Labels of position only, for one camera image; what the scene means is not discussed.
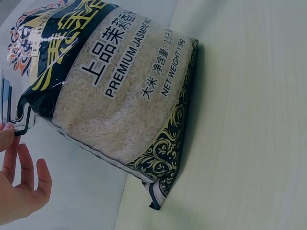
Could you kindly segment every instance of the rice bag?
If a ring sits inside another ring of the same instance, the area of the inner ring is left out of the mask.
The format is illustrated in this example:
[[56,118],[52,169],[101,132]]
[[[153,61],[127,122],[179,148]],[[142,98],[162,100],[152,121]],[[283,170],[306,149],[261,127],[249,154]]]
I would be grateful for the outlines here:
[[114,4],[61,0],[25,12],[8,44],[2,121],[19,136],[44,119],[141,179],[159,210],[178,172],[198,41]]

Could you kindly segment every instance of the wooden texture surface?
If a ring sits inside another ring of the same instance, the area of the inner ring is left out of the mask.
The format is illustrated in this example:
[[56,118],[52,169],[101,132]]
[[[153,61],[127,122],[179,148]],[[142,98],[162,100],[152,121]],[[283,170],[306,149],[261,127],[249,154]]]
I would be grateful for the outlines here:
[[179,0],[171,27],[203,45],[180,176],[160,211],[129,176],[116,230],[307,229],[307,1]]

